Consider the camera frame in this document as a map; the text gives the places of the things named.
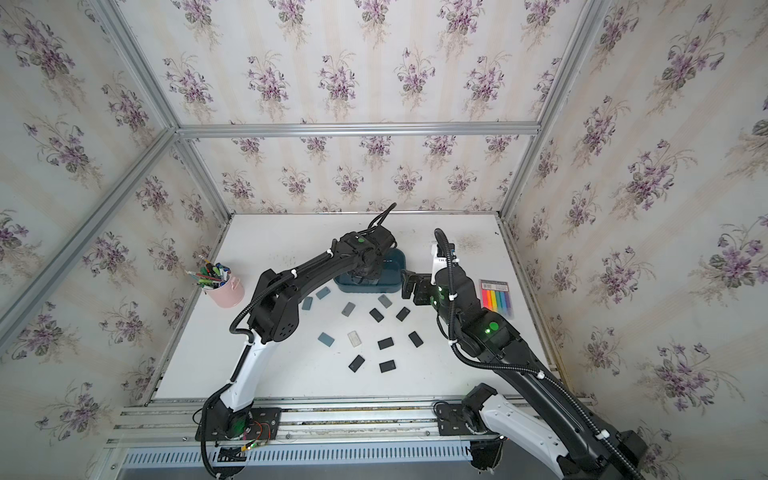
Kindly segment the black eraser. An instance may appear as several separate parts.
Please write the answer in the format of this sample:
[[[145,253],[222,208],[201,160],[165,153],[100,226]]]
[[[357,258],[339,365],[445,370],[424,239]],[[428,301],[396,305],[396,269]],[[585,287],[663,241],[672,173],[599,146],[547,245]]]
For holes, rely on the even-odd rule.
[[[364,363],[365,363],[365,358],[364,358],[364,357],[362,357],[361,355],[357,355],[357,356],[356,356],[356,357],[355,357],[355,358],[352,360],[352,362],[351,362],[351,363],[348,365],[348,368],[349,368],[349,370],[350,370],[350,371],[352,371],[353,373],[356,373],[356,372],[357,372],[357,371],[358,371],[358,370],[361,368],[361,366],[362,366]]]
[[[396,315],[396,318],[403,322],[406,317],[410,314],[410,310],[407,307],[403,307]]]
[[[377,345],[378,345],[378,348],[380,350],[385,350],[385,349],[388,349],[388,348],[390,348],[390,347],[392,347],[394,345],[394,340],[393,340],[392,337],[387,337],[387,338],[379,340],[377,342]]]
[[[384,315],[376,308],[373,308],[369,311],[369,314],[371,317],[377,322],[381,322],[384,319]]]
[[[396,369],[396,363],[394,360],[385,361],[379,364],[381,373],[387,373]]]
[[[408,338],[410,339],[410,341],[412,342],[415,348],[419,348],[424,344],[423,340],[421,339],[421,337],[416,331],[411,332],[408,335]]]

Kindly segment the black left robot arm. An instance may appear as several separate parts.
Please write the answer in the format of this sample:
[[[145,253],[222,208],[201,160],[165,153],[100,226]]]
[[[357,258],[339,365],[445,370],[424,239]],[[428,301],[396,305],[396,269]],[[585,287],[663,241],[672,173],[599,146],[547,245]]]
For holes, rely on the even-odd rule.
[[[264,271],[250,302],[229,327],[233,335],[247,337],[228,382],[203,404],[195,439],[236,440],[253,424],[251,410],[261,377],[279,342],[288,339],[300,324],[302,301],[328,281],[348,275],[352,283],[377,283],[385,256],[397,246],[384,220],[397,206],[389,205],[369,225],[332,241],[325,252],[280,273]]]

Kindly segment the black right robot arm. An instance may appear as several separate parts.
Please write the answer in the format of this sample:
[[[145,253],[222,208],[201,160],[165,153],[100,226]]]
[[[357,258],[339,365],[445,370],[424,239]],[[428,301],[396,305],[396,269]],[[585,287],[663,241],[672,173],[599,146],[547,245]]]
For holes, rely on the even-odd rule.
[[[432,271],[404,270],[402,296],[428,305],[453,355],[489,371],[523,397],[528,415],[480,383],[462,400],[467,427],[514,442],[560,479],[639,479],[647,445],[619,431],[579,400],[501,314],[483,306],[444,231],[434,231]]]

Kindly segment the teal plastic storage box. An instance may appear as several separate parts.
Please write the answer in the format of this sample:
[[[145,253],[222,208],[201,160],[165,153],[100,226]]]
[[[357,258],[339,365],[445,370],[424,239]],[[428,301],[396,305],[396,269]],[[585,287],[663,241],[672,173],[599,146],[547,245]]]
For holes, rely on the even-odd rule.
[[[344,293],[395,293],[401,290],[402,280],[400,272],[405,268],[405,254],[400,249],[394,248],[384,255],[377,278],[362,277],[357,272],[348,272],[336,276],[334,283]]]

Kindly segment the grey eraser by box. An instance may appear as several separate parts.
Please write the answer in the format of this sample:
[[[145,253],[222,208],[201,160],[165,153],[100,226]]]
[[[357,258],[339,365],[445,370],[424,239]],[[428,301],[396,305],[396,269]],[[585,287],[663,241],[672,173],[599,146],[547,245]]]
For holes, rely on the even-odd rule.
[[[393,305],[393,302],[389,299],[387,295],[380,295],[378,297],[378,301],[382,304],[384,308],[390,308]]]

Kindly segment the grey eraser centre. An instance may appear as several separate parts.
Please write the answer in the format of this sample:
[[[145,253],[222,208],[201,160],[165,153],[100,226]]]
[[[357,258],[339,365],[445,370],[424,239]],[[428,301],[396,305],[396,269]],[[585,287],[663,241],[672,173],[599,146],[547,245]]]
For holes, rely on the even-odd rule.
[[[355,310],[355,308],[356,308],[356,305],[355,305],[354,303],[352,303],[352,302],[348,302],[348,303],[345,305],[345,307],[343,308],[343,310],[342,310],[341,314],[342,314],[344,317],[349,317],[349,316],[350,316],[350,315],[353,313],[353,311]]]

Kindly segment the grey-blue eraser near box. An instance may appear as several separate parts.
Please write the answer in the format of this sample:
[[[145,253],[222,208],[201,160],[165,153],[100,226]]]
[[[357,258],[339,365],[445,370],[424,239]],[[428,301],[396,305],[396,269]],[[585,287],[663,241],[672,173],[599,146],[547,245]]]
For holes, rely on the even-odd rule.
[[[323,288],[319,289],[316,292],[316,297],[318,299],[324,299],[326,296],[328,296],[331,293],[331,289],[327,286],[324,286]]]

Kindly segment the white eraser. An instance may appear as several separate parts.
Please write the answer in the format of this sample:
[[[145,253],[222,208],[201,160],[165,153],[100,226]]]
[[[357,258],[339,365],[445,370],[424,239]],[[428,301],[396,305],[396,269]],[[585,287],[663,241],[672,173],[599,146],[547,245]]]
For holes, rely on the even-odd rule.
[[[353,348],[357,348],[362,344],[362,341],[356,331],[351,331],[347,334],[350,344]]]

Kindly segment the grey-blue eraser middle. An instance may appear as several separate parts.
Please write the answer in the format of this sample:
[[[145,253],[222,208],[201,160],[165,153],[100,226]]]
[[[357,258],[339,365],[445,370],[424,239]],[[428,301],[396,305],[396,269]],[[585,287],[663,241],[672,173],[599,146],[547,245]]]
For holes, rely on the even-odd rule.
[[[327,347],[331,347],[334,344],[335,339],[327,333],[323,332],[318,336],[318,341]]]

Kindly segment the coloured highlighter pack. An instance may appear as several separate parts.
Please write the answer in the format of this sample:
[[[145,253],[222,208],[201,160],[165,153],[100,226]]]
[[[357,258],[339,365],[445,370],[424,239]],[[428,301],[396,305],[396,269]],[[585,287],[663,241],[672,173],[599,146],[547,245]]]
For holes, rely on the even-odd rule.
[[[501,315],[507,320],[514,318],[510,288],[507,282],[481,280],[480,289],[481,304],[484,308]]]

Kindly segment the pink pen cup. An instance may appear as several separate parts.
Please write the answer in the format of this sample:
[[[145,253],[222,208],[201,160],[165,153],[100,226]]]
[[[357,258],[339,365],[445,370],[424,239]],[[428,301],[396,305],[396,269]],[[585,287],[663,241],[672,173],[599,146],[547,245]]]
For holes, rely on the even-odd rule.
[[[192,277],[202,292],[219,307],[237,306],[245,297],[245,288],[241,280],[229,267],[210,262],[202,256],[200,259],[203,265],[196,271],[187,270],[186,274]]]

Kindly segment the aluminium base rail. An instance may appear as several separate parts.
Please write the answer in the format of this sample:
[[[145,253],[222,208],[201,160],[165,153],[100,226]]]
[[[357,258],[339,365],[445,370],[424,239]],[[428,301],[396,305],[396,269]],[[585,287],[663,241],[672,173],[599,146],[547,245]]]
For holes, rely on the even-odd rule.
[[[163,400],[126,407],[107,433],[93,461],[91,479],[115,479],[129,469],[467,462],[481,442],[498,435],[465,427],[447,436],[436,415],[445,402],[430,397],[384,399],[263,399],[261,410],[279,414],[262,421],[259,440],[241,451],[242,441],[218,441],[202,456],[195,438],[199,401]]]

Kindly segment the aluminium frame horizontal rail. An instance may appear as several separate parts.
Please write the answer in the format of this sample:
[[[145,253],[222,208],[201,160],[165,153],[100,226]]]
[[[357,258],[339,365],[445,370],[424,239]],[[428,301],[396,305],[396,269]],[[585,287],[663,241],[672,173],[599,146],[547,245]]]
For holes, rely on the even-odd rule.
[[[535,121],[505,122],[381,122],[381,123],[285,123],[182,125],[181,138],[289,138],[357,136],[535,136],[541,126]]]

